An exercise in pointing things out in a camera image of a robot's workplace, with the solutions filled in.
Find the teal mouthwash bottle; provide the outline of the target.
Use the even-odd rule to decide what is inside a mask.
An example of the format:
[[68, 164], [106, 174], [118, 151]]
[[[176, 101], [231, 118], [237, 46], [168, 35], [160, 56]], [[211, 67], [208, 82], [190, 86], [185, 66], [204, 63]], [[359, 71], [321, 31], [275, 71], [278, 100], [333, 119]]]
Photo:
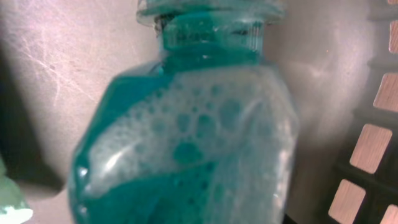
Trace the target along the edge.
[[139, 1], [153, 62], [107, 87], [73, 155], [75, 223], [282, 223], [299, 118], [265, 26], [282, 1]]

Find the light green tissue pack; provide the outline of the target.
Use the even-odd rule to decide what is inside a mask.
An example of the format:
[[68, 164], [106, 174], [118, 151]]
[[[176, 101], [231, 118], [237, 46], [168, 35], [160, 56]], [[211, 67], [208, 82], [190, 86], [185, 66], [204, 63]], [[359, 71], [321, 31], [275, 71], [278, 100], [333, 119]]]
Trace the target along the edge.
[[1, 159], [1, 224], [22, 224], [30, 220], [33, 210], [18, 185], [7, 174]]

